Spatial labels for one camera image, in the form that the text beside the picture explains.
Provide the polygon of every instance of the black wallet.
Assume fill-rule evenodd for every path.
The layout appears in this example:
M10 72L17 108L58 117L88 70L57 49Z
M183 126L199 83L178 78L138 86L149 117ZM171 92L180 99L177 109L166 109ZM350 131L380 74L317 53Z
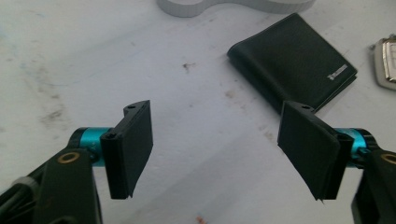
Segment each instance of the black wallet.
M318 111L357 74L298 14L235 44L227 54L279 114L284 101Z

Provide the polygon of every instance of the white table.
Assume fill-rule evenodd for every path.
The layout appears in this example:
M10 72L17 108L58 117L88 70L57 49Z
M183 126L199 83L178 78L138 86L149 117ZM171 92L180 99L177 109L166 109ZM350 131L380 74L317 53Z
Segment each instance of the white table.
M318 0L301 13L359 70L317 116L391 151L396 92L375 83L367 47L396 32L395 11L394 0ZM279 115L226 56L285 16L234 4L181 19L154 0L2 1L0 189L75 129L112 127L124 106L151 100L154 148L134 197L110 200L95 168L105 223L353 223L361 171L346 170L336 201L316 202L277 147Z

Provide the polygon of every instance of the blue joint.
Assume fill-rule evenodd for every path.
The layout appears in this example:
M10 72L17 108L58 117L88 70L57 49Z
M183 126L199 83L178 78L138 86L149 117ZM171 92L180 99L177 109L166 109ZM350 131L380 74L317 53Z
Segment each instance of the blue joint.
M107 133L110 129L111 128L88 128L79 140L79 147L86 148L91 152L92 160L94 161L92 166L105 166L100 136Z
M339 133L345 133L354 139L352 149L350 150L350 156L352 160L358 159L361 157L360 153L370 152L367 149L366 141L361 133L356 131L355 129L335 129Z

